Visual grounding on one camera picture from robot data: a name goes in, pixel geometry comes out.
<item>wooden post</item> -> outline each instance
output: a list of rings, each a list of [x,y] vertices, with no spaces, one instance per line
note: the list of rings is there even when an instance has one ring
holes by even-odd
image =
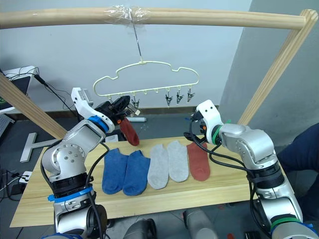
[[[318,20],[318,14],[315,10],[305,9],[301,16],[306,18],[306,24],[301,30],[292,30],[282,46],[277,58],[268,70],[263,81],[260,83],[257,91],[249,102],[238,124],[248,124],[262,102],[265,100],[275,83],[279,80],[302,43],[310,33],[315,22]]]
[[[62,139],[66,134],[61,125],[33,103],[2,73],[0,73],[0,96],[53,137]]]

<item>wooden table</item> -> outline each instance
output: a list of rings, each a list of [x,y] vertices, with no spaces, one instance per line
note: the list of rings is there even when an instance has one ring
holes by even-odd
[[[131,146],[126,141],[107,143],[110,149],[119,148],[122,154],[130,154],[140,149],[144,156],[150,156],[150,149],[159,143],[167,146],[173,140],[187,145],[184,137],[157,138],[141,140],[138,147]],[[101,145],[89,153],[85,161],[87,169],[105,151]],[[220,147],[216,152],[227,154],[236,158],[239,156],[229,150]],[[40,172],[40,155],[34,168],[30,181],[20,200],[10,227],[28,227],[53,224],[53,205],[47,200],[52,194],[49,186],[42,178]],[[227,159],[215,157],[226,162]],[[188,179],[182,183],[176,183],[169,179],[165,188],[153,189],[150,185],[139,196],[126,196],[122,191],[114,195],[107,195],[102,191],[104,161],[96,166],[93,176],[93,187],[97,192],[97,204],[102,204],[107,211],[108,218],[120,218],[133,215],[163,212],[184,208],[192,208],[220,203],[238,202],[249,199],[249,188],[245,173],[241,170],[219,166],[210,162],[210,177],[199,182],[189,174]]]

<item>gray sock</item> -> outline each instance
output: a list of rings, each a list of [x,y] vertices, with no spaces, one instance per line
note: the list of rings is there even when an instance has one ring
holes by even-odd
[[[162,144],[151,148],[148,182],[154,189],[164,188],[168,182],[168,152]]]
[[[182,182],[188,178],[187,148],[178,140],[168,144],[168,172],[175,182]]]

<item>floor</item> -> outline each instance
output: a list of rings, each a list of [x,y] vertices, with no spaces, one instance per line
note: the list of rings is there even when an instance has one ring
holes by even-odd
[[[140,139],[182,136],[188,130],[189,114],[169,115],[147,115],[147,122],[133,123]],[[72,128],[77,122],[76,119],[57,119],[66,129]],[[23,173],[32,171],[40,155],[41,148],[35,149],[29,162],[20,163],[21,153],[29,133],[37,132],[37,141],[50,140],[52,137],[36,126],[34,123],[24,120],[11,125],[5,134],[0,138],[0,166],[4,169]],[[304,193],[307,189],[304,185],[311,182],[315,175],[312,172],[305,172],[304,175],[292,175],[292,184],[298,186],[298,194]],[[21,228],[9,228],[18,202],[4,199],[0,204],[0,239],[17,238]],[[228,234],[233,234],[237,239],[244,238],[244,232],[257,230],[249,213],[248,203],[240,202],[235,204],[222,204],[202,207],[213,222],[220,239],[226,239]],[[131,224],[140,219],[152,218],[155,221],[159,239],[188,239],[190,238],[184,226],[182,212],[176,210],[170,212],[141,215],[116,219],[115,225],[107,230],[112,239],[123,238],[126,230]],[[53,233],[53,226],[25,227],[22,229],[19,239],[37,239]]]

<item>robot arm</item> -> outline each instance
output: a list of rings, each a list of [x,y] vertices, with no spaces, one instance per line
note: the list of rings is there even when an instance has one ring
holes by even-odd
[[[264,131],[245,125],[223,124],[210,100],[197,106],[192,120],[202,121],[201,131],[205,134],[202,140],[193,135],[192,139],[196,143],[206,140],[211,144],[221,144],[240,155],[249,172],[247,178],[254,185],[253,192],[258,196],[257,209],[261,224],[265,225],[265,230],[272,232],[273,238],[319,238],[302,223],[303,215],[294,192],[282,174],[273,142]]]
[[[91,108],[93,102],[86,90],[73,88],[71,97],[84,120],[45,151],[41,172],[53,191],[48,200],[53,202],[55,231],[84,239],[100,238],[106,230],[106,211],[103,206],[95,205],[96,193],[88,183],[93,178],[86,173],[84,162],[106,133],[112,132],[135,108],[129,106],[129,96],[102,103],[96,109]]]

